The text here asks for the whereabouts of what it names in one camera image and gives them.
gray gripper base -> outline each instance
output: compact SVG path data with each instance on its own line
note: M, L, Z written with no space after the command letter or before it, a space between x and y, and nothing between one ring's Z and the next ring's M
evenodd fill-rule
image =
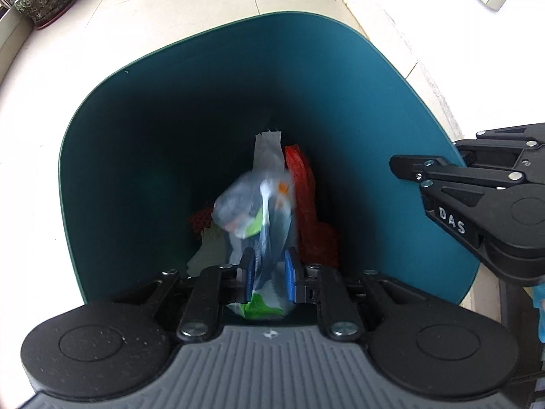
M25 409L508 409L494 394L473 402L434 402L398 388L353 343L316 326L227 326L215 340L185 345L153 383L97 403L37 394Z

black cable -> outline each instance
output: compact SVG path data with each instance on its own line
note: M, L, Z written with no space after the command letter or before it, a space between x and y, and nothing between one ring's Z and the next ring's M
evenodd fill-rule
M526 383L528 381L539 380L540 378L545 378L545 370L534 372L532 374L519 375L518 377L513 377L509 380L508 385L515 386L517 384Z

white wall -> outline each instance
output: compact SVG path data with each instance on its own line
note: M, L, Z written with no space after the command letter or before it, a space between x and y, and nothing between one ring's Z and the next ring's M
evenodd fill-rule
M391 19L408 47L405 61L412 55L425 67L465 137L545 121L545 0L507 0L498 12L479 0L349 0L348 6L396 64L391 35L383 38L385 29L370 22L370 7Z

trash bin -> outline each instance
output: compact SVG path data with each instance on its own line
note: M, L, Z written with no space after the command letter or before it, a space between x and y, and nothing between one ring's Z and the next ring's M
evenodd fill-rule
M282 131L309 157L320 219L346 275L377 269L448 301L478 261L426 218L394 154L463 161L432 114L364 37L284 12L160 49L103 81L60 156L66 238L85 300L106 298L198 249L188 217L252 168L254 136Z

tiled floor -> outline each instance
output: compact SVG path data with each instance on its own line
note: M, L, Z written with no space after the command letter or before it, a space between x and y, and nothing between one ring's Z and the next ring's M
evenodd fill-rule
M57 159L66 127L105 77L142 55L258 13L358 24L341 0L77 0L28 38L0 86L0 406L32 395L26 333L81 304L64 239Z

